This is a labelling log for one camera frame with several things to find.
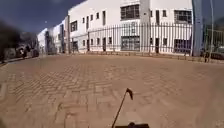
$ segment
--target window frame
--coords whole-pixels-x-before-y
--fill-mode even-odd
[[[174,23],[175,24],[192,24],[192,11],[174,10]]]
[[[99,12],[96,13],[96,19],[100,19],[100,14],[99,14]]]
[[[90,45],[93,45],[93,39],[90,40]]]
[[[85,40],[82,41],[82,46],[83,47],[86,46],[86,41]]]
[[[167,46],[167,44],[168,44],[167,38],[163,38],[163,45]]]
[[[93,14],[92,15],[90,15],[90,21],[92,21],[93,20]]]
[[[163,17],[167,17],[167,11],[163,10]]]
[[[74,31],[78,30],[78,21],[77,20],[72,22],[72,23],[70,23],[70,25],[71,25],[71,32],[74,32]]]
[[[103,26],[106,25],[106,11],[102,11],[102,23]]]
[[[140,19],[140,5],[128,5],[120,7],[121,20]]]
[[[96,39],[97,45],[100,45],[100,38]]]
[[[112,44],[112,37],[108,37],[108,44]]]

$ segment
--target white building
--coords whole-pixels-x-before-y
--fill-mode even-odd
[[[54,43],[59,44],[63,24],[66,48],[73,52],[190,54],[196,36],[192,9],[192,0],[86,0],[71,8],[63,23],[54,27]]]
[[[39,42],[39,47],[40,47],[40,53],[43,54],[45,53],[45,33],[47,31],[47,28],[44,28],[38,35],[37,39]]]

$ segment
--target window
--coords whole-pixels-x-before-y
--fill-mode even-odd
[[[153,11],[150,11],[150,17],[153,17]]]
[[[191,11],[175,10],[174,19],[177,24],[191,24],[192,14]]]
[[[167,45],[167,38],[163,38],[163,45]]]
[[[91,39],[91,45],[93,45],[93,39]]]
[[[74,21],[71,23],[71,32],[78,30],[78,22]]]
[[[153,38],[150,38],[150,45],[153,45]]]
[[[166,10],[163,10],[163,17],[167,17]]]
[[[91,21],[93,20],[93,15],[90,16],[90,20],[91,20]]]
[[[109,37],[109,42],[108,44],[112,44],[112,37]]]
[[[159,14],[159,10],[156,10],[156,24],[157,25],[160,24],[160,14]]]
[[[61,40],[61,34],[58,34],[58,40]]]
[[[97,38],[97,45],[100,45],[100,38]]]
[[[99,19],[100,18],[100,15],[99,15],[99,12],[96,13],[96,19]]]
[[[89,16],[86,17],[86,29],[89,28]]]
[[[85,46],[85,45],[86,45],[86,42],[85,42],[85,40],[83,40],[83,41],[82,41],[82,45],[83,45],[83,46]]]
[[[103,11],[103,25],[106,25],[106,11]]]
[[[121,37],[122,51],[140,51],[139,36],[122,36]]]
[[[78,51],[78,41],[72,42],[72,50],[73,50],[73,52]]]
[[[174,39],[174,52],[190,54],[191,41],[190,40]]]
[[[121,7],[121,20],[139,18],[139,4]]]

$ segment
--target metal fence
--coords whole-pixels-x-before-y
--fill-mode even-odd
[[[224,59],[224,32],[205,28],[203,42],[193,41],[192,24],[175,23],[125,23],[91,29],[88,32],[71,37],[73,52],[114,51],[114,52],[148,52],[178,56],[192,56],[195,50],[200,57]],[[193,48],[194,43],[201,47]]]
[[[192,24],[133,22],[89,30],[86,34],[71,38],[73,51],[81,52],[138,51],[178,55],[192,53]]]
[[[205,28],[203,38],[201,57],[224,60],[224,32]]]

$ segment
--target paved ground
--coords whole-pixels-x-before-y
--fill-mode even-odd
[[[118,57],[51,56],[7,64],[0,127],[107,128],[126,88],[117,124],[223,128],[224,65]]]

